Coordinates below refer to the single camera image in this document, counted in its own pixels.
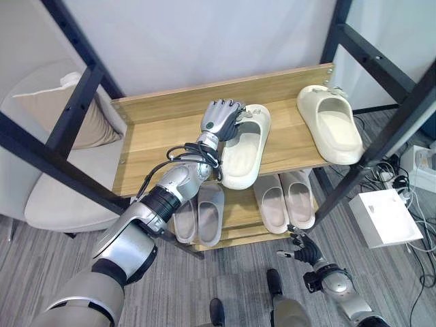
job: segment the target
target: gray carpet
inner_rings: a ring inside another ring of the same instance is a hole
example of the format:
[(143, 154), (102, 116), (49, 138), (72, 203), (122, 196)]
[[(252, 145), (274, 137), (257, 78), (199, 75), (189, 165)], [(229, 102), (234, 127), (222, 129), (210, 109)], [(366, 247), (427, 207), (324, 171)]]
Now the gray carpet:
[[(390, 114), (360, 115), (366, 124), (362, 133), (365, 143), (374, 138)], [(414, 143), (420, 142), (427, 141), (416, 136)], [(328, 173), (337, 183), (339, 176), (330, 169)], [(324, 197), (313, 176), (311, 182), (321, 203)], [(418, 193), (425, 215), (434, 218), (435, 195)], [(55, 292), (87, 266), (98, 234), (83, 233), (73, 240), (20, 223), (9, 246), (4, 221), (0, 221), (0, 326), (28, 326)], [(328, 260), (353, 274), (357, 290), (391, 326), (408, 326), (411, 306), (420, 291), (421, 272), (405, 246), (367, 249), (346, 200), (311, 236)], [(280, 272), (285, 295), (302, 303), (313, 326), (348, 326), (323, 294), (306, 291), (302, 276), (310, 270), (308, 265), (275, 255), (278, 249), (290, 249), (289, 240), (207, 251), (204, 261), (160, 240), (157, 245), (159, 255), (145, 277), (126, 287), (120, 326), (201, 326), (208, 322), (208, 303), (216, 296), (223, 301), (227, 326), (269, 326), (268, 268)], [(413, 326), (434, 326), (435, 308), (435, 288), (424, 289)]]

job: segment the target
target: metal rack post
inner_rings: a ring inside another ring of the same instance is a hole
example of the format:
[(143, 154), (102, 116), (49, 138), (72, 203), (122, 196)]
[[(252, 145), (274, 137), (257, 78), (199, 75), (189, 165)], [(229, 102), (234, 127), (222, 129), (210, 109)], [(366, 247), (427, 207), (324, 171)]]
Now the metal rack post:
[(342, 181), (333, 188), (323, 168), (314, 169), (326, 199), (315, 214), (315, 225), (362, 180), (372, 168), (401, 139), (411, 126), (436, 101), (435, 62), (429, 67), (418, 84), (384, 54), (347, 25), (347, 15), (352, 0), (338, 0), (334, 9), (321, 63), (332, 62), (340, 45), (392, 96), (397, 104), (364, 108), (356, 114), (398, 108), (377, 139), (365, 151), (360, 161), (352, 165)]
[[(0, 112), (0, 146), (90, 200), (121, 215), (129, 206), (130, 199), (112, 193), (73, 166), (67, 158), (99, 84), (112, 99), (125, 95), (104, 67), (63, 2), (61, 0), (41, 0), (41, 2), (82, 57), (87, 69), (45, 144)], [(162, 238), (196, 258), (204, 258), (203, 253), (194, 251), (192, 246), (177, 242), (175, 235), (169, 231), (166, 231)]]

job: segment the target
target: cream slide sandal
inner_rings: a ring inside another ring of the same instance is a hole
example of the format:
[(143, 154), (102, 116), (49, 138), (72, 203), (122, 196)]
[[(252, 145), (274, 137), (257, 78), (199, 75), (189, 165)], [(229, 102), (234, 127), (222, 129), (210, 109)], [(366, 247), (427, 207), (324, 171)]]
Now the cream slide sandal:
[(282, 234), (290, 220), (278, 175), (258, 177), (253, 185), (262, 221), (268, 231)]
[(305, 172), (280, 174), (287, 213), (294, 227), (306, 230), (315, 223), (312, 188)]
[(198, 239), (213, 247), (221, 238), (224, 192), (218, 184), (204, 184), (198, 192)]
[(197, 236), (197, 196), (172, 214), (176, 237), (180, 243), (190, 243)]
[(350, 165), (363, 154), (352, 107), (338, 89), (310, 85), (300, 91), (297, 107), (321, 156), (337, 165)]
[(236, 119), (239, 123), (235, 138), (228, 140), (221, 156), (221, 183), (229, 189), (246, 189), (259, 174), (262, 153), (270, 131), (271, 116), (264, 106), (250, 104)]

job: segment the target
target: shoe rack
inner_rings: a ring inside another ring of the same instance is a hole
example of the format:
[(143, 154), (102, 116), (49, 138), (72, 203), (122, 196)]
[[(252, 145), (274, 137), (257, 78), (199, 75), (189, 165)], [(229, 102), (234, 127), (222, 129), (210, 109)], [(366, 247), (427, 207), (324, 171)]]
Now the shoe rack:
[[(332, 69), (333, 65), (328, 63), (114, 100), (112, 104), (128, 127), (113, 192), (124, 197), (135, 195), (145, 175), (166, 160), (166, 151), (170, 147), (196, 140), (209, 101), (220, 98), (262, 104), (268, 108), (271, 130), (262, 156), (260, 175), (327, 166), (298, 112), (296, 96), (307, 85), (323, 84), (329, 79)], [(156, 173), (151, 185), (164, 172)], [(252, 188), (242, 191), (225, 189), (221, 241), (213, 248), (284, 237), (287, 233), (271, 234), (263, 226)], [(198, 244), (194, 247), (199, 251), (211, 249)]]

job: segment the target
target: silver robotic arm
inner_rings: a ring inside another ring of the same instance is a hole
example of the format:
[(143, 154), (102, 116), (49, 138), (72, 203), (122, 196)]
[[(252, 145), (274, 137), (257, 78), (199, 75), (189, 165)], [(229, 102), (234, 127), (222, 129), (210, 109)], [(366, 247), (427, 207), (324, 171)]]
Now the silver robotic arm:
[(324, 259), (320, 248), (304, 232), (297, 228), (290, 231), (293, 243), (300, 249), (290, 252), (280, 250), (277, 255), (312, 265), (314, 271), (303, 276), (309, 292), (322, 291), (333, 299), (353, 327), (389, 327), (359, 295), (345, 269)]
[[(147, 177), (137, 199), (107, 229), (93, 250), (91, 267), (74, 276), (32, 327), (109, 327), (118, 324), (124, 304), (124, 286), (142, 278), (157, 255), (151, 238), (165, 238), (173, 212), (194, 197), (200, 185), (219, 168), (219, 142), (237, 133), (236, 118), (245, 105), (233, 100), (212, 101), (201, 122), (196, 143), (175, 149), (187, 153), (170, 156)], [(176, 164), (143, 195), (153, 173)]]

